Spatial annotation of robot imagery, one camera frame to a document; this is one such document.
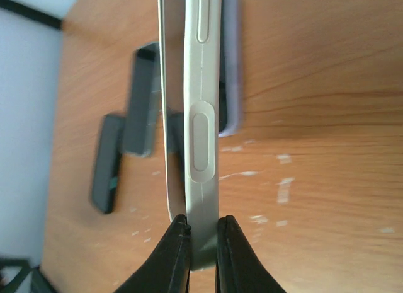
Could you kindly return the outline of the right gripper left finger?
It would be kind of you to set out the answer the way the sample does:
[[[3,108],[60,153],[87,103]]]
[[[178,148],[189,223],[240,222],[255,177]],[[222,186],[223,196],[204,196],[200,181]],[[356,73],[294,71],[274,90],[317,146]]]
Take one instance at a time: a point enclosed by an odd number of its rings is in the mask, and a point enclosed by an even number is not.
[[[148,259],[117,293],[189,291],[191,227],[186,216],[177,215]]]

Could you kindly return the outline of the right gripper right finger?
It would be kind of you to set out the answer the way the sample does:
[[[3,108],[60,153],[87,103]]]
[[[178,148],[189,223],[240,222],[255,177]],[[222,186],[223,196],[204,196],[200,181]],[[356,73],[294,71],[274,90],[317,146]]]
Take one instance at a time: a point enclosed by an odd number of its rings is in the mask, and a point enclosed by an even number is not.
[[[260,262],[234,216],[219,219],[217,234],[216,292],[285,292]]]

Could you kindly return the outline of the black phone case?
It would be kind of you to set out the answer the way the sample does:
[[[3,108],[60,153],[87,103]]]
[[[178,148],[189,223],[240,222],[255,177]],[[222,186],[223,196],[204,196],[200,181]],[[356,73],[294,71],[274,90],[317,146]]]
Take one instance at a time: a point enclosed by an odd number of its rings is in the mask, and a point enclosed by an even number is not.
[[[102,214],[113,212],[118,186],[125,118],[109,113],[102,119],[90,190],[92,205]]]

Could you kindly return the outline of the black screen phone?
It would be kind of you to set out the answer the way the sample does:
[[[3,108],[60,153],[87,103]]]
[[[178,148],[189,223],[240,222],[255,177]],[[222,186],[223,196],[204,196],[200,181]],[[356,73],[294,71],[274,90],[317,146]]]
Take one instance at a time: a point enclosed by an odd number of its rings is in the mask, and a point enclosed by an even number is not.
[[[228,125],[227,104],[227,35],[225,25],[226,0],[221,0],[220,19],[220,77],[219,77],[219,136],[224,134]]]

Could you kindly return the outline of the cream white phone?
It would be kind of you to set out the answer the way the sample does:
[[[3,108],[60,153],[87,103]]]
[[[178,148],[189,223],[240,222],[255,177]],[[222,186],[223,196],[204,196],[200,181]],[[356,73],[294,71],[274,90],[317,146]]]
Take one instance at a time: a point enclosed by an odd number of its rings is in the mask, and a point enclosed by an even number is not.
[[[192,271],[215,264],[221,0],[184,0],[183,130]]]

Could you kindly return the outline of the light blue phone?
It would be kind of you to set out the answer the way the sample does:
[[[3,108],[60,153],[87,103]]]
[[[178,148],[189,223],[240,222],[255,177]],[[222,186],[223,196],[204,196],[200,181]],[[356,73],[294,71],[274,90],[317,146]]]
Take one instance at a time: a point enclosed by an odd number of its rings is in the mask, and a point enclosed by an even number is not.
[[[169,217],[186,213],[184,191],[184,0],[158,0],[161,84]]]

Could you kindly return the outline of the lilac phone case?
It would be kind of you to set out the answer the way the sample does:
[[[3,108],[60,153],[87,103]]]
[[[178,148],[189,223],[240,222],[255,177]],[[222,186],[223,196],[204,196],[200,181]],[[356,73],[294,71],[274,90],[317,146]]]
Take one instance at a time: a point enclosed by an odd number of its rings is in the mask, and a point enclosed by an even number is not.
[[[225,25],[227,35],[227,104],[229,122],[224,134],[236,134],[242,120],[242,55],[240,0],[226,0]]]

